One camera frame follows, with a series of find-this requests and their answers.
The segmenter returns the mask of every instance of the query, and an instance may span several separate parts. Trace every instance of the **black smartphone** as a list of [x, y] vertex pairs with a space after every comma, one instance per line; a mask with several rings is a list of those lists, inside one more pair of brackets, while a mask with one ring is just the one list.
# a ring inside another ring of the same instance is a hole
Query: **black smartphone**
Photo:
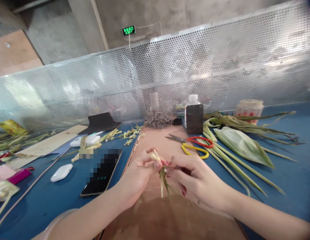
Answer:
[[186, 107], [187, 133], [202, 134], [204, 107], [202, 104], [188, 105]]
[[98, 167], [94, 169], [93, 176], [81, 193], [82, 197], [100, 195], [108, 189], [122, 152], [122, 149], [112, 149], [103, 154], [101, 163], [97, 164]]

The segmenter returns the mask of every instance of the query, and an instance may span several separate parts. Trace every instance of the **yellow scissors handle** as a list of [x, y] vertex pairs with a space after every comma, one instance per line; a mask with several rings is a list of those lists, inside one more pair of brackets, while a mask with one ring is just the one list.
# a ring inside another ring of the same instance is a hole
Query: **yellow scissors handle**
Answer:
[[191, 148], [191, 149], [195, 149], [195, 150], [197, 150], [197, 151], [201, 151], [201, 152], [203, 152], [203, 153], [206, 153], [206, 155], [204, 155], [204, 156], [199, 156], [201, 159], [206, 159], [206, 158], [209, 157], [209, 153], [208, 153], [206, 150], [202, 149], [202, 148], [197, 148], [197, 147], [194, 147], [194, 146], [190, 146], [190, 145], [187, 145], [186, 143], [183, 143], [183, 144], [181, 145], [181, 148], [183, 149], [183, 151], [184, 151], [187, 155], [192, 155], [191, 153], [189, 153], [189, 152], [186, 150], [186, 148]]

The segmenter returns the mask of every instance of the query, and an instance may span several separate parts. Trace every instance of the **red scissors handle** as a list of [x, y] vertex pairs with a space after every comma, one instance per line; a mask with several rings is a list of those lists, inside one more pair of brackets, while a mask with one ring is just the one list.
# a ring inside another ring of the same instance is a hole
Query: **red scissors handle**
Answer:
[[11, 155], [10, 152], [3, 153], [2, 155], [0, 155], [0, 161], [1, 161], [1, 158], [8, 157], [9, 155]]
[[[196, 141], [196, 139], [205, 140], [205, 141], [209, 142], [210, 145], [206, 145], [206, 144], [200, 143], [200, 142]], [[186, 140], [194, 142], [194, 143], [196, 143], [198, 145], [201, 145], [203, 147], [206, 147], [206, 148], [213, 148], [214, 147], [214, 143], [211, 140], [207, 139], [207, 138], [203, 138], [203, 137], [190, 137], [190, 138], [187, 138]]]

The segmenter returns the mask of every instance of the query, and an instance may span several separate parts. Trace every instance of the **metal mesh fence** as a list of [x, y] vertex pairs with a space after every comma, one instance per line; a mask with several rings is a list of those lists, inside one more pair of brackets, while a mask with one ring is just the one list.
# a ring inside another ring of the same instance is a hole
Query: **metal mesh fence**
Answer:
[[178, 115], [189, 94], [205, 112], [234, 109], [241, 99], [310, 101], [310, 8], [292, 1], [3, 76], [0, 121], [39, 130], [87, 124], [103, 112], [116, 121], [157, 109]]

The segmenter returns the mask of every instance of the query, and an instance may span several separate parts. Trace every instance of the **fingernail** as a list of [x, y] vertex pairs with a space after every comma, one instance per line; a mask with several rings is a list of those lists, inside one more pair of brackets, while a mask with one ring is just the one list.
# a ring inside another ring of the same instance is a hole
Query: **fingernail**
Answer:
[[160, 168], [160, 167], [161, 167], [160, 164], [161, 164], [161, 162], [156, 162], [156, 163], [155, 163], [156, 168]]

